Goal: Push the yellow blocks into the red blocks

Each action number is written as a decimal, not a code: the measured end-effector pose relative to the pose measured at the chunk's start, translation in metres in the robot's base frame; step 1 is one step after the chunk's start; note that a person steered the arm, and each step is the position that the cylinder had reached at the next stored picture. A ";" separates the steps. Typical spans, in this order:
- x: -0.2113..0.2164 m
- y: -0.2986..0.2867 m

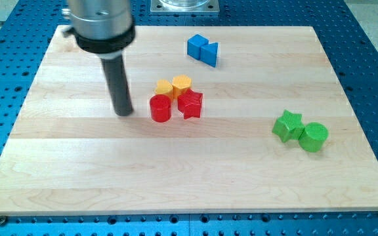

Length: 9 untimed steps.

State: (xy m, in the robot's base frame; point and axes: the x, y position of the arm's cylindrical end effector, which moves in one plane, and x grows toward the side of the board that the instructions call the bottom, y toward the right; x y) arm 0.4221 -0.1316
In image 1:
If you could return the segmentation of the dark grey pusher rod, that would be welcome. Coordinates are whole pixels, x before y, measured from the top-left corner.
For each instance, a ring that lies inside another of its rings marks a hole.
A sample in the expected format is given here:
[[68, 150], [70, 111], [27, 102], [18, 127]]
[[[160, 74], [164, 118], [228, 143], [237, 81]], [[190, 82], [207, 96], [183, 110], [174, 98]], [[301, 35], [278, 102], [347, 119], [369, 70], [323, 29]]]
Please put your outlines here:
[[115, 113], [118, 116], [130, 115], [133, 112], [133, 106], [122, 55], [100, 60]]

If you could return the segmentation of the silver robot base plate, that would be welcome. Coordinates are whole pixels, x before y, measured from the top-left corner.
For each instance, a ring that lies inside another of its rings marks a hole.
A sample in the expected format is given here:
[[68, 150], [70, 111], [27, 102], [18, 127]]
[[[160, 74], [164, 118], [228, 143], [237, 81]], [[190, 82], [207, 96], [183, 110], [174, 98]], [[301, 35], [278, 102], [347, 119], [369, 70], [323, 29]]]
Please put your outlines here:
[[152, 14], [218, 14], [219, 0], [151, 0]]

